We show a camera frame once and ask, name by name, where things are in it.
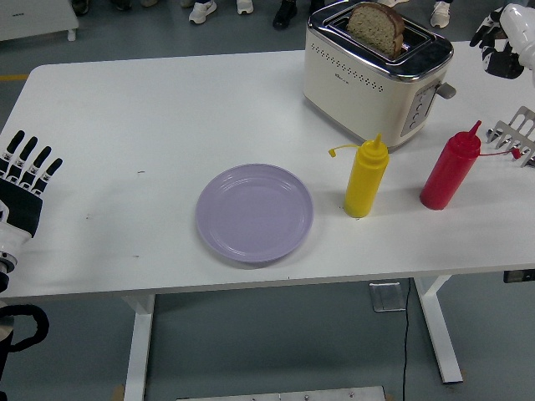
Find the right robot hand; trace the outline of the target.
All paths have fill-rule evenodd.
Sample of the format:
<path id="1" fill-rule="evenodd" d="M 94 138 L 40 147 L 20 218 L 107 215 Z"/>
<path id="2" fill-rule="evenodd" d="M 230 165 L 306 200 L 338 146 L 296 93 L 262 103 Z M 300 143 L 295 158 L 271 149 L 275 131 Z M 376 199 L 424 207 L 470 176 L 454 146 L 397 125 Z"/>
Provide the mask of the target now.
<path id="1" fill-rule="evenodd" d="M 505 79 L 534 73 L 534 8 L 509 3 L 489 13 L 469 45 L 478 46 L 484 70 Z"/>

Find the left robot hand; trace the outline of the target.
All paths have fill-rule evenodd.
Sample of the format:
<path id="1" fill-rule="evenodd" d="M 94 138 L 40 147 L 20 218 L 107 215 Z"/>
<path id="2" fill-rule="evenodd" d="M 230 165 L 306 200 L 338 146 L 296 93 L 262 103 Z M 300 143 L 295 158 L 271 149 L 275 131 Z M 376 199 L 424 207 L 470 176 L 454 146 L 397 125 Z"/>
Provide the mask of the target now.
<path id="1" fill-rule="evenodd" d="M 41 195 L 63 164 L 57 158 L 43 166 L 52 152 L 49 146 L 31 159 L 38 138 L 24 138 L 25 132 L 19 130 L 1 153 L 1 258 L 10 262 L 35 236 L 43 207 Z"/>

